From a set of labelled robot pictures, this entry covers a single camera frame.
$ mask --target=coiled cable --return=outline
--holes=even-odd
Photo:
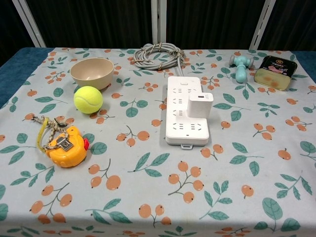
[[[166,62],[157,64],[148,58],[149,55],[156,52],[166,52],[171,58],[169,60],[166,59]],[[154,45],[146,44],[134,53],[134,62],[136,67],[146,70],[159,71],[178,66],[180,76],[184,76],[181,68],[181,65],[184,63],[184,58],[184,51],[171,43],[155,43]]]

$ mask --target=yellow strap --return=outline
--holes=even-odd
[[[39,134],[38,134],[38,138],[37,138],[37,140],[36,140],[36,145],[37,145],[37,147],[38,147],[42,152],[44,152],[44,153],[45,153],[45,149],[41,146],[41,138],[42,138],[42,136],[43,136],[44,129],[45,129],[46,126],[47,126],[48,120],[49,120],[49,118],[48,118],[48,117],[45,117],[45,120],[44,120],[44,122],[43,122],[43,125],[42,125],[41,128],[40,128],[40,131],[39,131]]]

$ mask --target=beige bowl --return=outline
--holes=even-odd
[[[107,87],[113,77],[114,65],[105,58],[87,58],[74,64],[70,75],[79,86],[90,85],[98,90]]]

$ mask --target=black curtain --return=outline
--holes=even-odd
[[[27,0],[47,47],[140,48],[152,42],[149,0]]]
[[[11,0],[0,0],[0,66],[24,47],[34,47]]]
[[[316,0],[277,0],[259,49],[316,50]]]
[[[265,0],[168,0],[167,42],[181,49],[248,49]]]

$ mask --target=white charger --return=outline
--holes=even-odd
[[[191,118],[208,118],[213,103],[211,93],[193,92],[189,94],[188,117]]]

